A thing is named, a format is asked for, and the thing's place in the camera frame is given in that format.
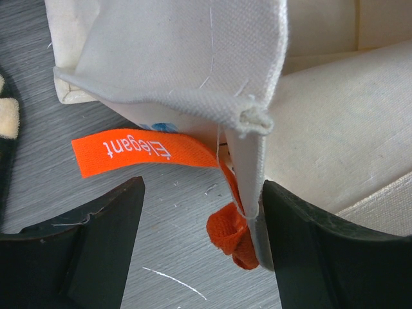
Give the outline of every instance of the gray wooden surface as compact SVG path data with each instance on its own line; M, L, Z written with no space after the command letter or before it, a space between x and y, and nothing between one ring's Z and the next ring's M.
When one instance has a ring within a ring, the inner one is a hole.
M13 78L22 109L3 232L19 232L141 175L147 192L122 308L280 308L273 273L244 271L210 244L207 218L229 201L219 171L136 165L80 177L72 139L133 125L99 103L60 104L50 42L42 0L0 0L0 68Z

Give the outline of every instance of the black fabric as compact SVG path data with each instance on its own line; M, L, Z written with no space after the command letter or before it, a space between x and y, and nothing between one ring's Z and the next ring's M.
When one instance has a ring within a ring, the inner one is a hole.
M5 82L0 89L0 98L13 98L10 87ZM4 220L4 211L7 194L12 177L12 166L14 162L17 140L0 137L0 226Z
M0 234L0 308L120 308L144 191L132 178L19 234Z
M283 309L412 308L412 236L361 227L265 182Z

